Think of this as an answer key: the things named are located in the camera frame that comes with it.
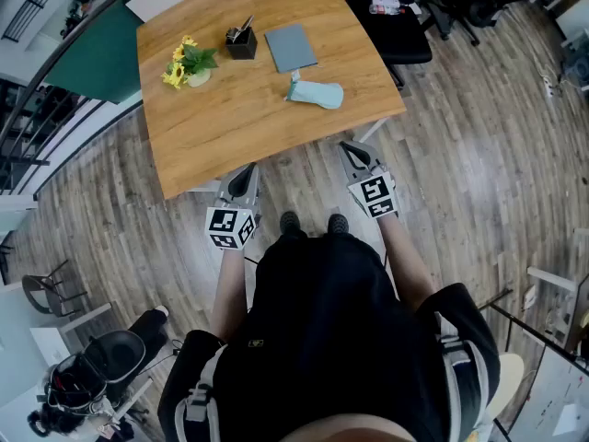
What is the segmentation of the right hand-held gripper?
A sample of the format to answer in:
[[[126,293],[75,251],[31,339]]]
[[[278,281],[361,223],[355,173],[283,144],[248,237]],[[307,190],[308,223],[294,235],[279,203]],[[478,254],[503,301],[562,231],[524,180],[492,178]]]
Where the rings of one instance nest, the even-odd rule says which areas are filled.
[[[341,141],[339,153],[347,176],[363,176],[348,185],[361,210],[373,219],[398,215],[396,183],[389,170],[380,166],[378,151],[366,143]]]

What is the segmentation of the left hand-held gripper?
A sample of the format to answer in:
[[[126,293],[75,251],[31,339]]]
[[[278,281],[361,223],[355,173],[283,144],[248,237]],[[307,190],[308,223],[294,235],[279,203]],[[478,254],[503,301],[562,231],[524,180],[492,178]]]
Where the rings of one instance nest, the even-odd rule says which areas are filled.
[[[221,181],[214,206],[206,212],[205,233],[220,250],[243,250],[260,218],[260,168],[251,162]]]

